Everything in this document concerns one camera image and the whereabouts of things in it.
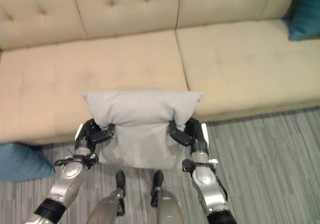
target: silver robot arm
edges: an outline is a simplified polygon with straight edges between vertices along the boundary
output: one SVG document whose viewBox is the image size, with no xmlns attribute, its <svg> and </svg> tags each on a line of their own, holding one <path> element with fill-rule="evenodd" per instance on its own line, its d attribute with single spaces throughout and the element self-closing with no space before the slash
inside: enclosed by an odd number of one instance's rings
<svg viewBox="0 0 320 224">
<path fill-rule="evenodd" d="M 236 224 L 228 208 L 228 194 L 216 176 L 218 161 L 209 158 L 206 125 L 201 125 L 198 120 L 190 118 L 183 132 L 177 129 L 174 121 L 171 121 L 168 132 L 181 145 L 190 146 L 191 159 L 183 161 L 182 170 L 190 173 L 192 184 L 197 190 L 209 224 Z"/>
<path fill-rule="evenodd" d="M 110 139 L 114 133 L 113 125 L 101 130 L 93 119 L 79 126 L 75 136 L 74 155 L 54 163 L 55 166 L 64 165 L 62 175 L 55 181 L 48 197 L 24 224 L 58 223 L 77 198 L 81 185 L 87 179 L 88 170 L 99 162 L 95 153 L 96 144 Z"/>
</svg>

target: teal pillow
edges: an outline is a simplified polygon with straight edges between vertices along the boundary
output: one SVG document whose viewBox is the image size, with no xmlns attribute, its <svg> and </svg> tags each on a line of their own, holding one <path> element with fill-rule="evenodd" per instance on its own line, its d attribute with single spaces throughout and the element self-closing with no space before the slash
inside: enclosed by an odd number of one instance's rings
<svg viewBox="0 0 320 224">
<path fill-rule="evenodd" d="M 290 26 L 290 40 L 320 35 L 320 0 L 297 0 Z"/>
<path fill-rule="evenodd" d="M 0 145 L 0 181 L 23 181 L 52 176 L 55 170 L 30 147 Z"/>
</svg>

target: sofa backrest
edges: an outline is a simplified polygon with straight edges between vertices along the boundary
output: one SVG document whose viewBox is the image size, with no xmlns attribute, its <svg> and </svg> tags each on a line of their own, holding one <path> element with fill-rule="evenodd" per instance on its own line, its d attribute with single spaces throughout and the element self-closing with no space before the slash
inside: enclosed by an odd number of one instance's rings
<svg viewBox="0 0 320 224">
<path fill-rule="evenodd" d="M 291 0 L 180 0 L 177 27 L 281 18 Z"/>
<path fill-rule="evenodd" d="M 175 28 L 179 0 L 76 0 L 88 38 Z"/>
<path fill-rule="evenodd" d="M 0 49 L 246 19 L 280 18 L 291 0 L 0 0 Z"/>
<path fill-rule="evenodd" d="M 2 50 L 84 39 L 75 0 L 0 0 Z"/>
</svg>

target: striped gray carpet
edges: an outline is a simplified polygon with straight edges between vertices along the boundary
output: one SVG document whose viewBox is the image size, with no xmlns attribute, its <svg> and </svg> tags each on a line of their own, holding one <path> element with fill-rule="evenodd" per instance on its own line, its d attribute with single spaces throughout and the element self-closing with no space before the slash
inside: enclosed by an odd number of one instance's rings
<svg viewBox="0 0 320 224">
<path fill-rule="evenodd" d="M 320 108 L 209 124 L 210 154 L 229 191 L 238 224 L 320 224 Z M 50 161 L 72 144 L 45 147 Z M 119 167 L 98 165 L 61 224 L 85 224 L 102 197 L 115 187 Z M 151 208 L 152 170 L 123 168 L 127 178 L 126 215 L 120 224 L 156 223 Z M 0 224 L 20 224 L 46 197 L 54 179 L 0 183 Z M 186 224 L 205 224 L 189 175 L 165 172 L 165 186 L 181 202 Z"/>
</svg>

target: beige sofa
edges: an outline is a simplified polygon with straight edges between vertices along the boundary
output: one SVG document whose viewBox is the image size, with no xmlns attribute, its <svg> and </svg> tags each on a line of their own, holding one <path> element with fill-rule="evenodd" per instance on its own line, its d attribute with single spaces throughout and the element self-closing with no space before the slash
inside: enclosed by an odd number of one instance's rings
<svg viewBox="0 0 320 224">
<path fill-rule="evenodd" d="M 88 90 L 205 93 L 202 121 L 320 104 L 291 0 L 0 0 L 0 142 L 72 140 Z"/>
</svg>

